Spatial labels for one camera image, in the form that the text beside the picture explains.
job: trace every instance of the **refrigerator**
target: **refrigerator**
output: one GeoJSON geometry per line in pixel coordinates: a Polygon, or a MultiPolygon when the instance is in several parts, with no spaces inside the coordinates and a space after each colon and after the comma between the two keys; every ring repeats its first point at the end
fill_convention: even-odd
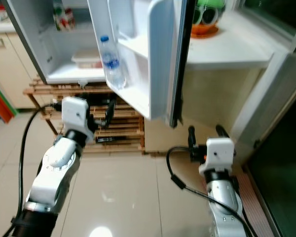
{"type": "Polygon", "coordinates": [[[71,57],[101,47],[100,37],[107,35],[127,80],[123,89],[110,86],[117,95],[147,120],[169,127],[191,117],[206,121],[212,135],[222,123],[241,158],[296,97],[296,33],[283,34],[241,0],[226,1],[219,31],[207,39],[190,38],[196,0],[63,0],[76,22],[68,32],[57,31],[52,0],[3,2],[46,84],[106,81],[103,69],[81,69],[71,57]],[[193,90],[212,74],[219,77],[214,84],[202,93],[193,90]],[[232,95],[226,88],[234,88],[232,95]]]}

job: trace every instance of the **water bottle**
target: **water bottle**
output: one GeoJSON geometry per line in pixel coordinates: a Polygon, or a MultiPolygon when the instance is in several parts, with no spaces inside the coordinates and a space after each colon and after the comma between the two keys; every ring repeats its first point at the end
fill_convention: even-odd
{"type": "Polygon", "coordinates": [[[120,67],[116,47],[108,36],[101,36],[101,43],[100,52],[107,80],[117,89],[122,89],[126,85],[126,78],[120,67]]]}

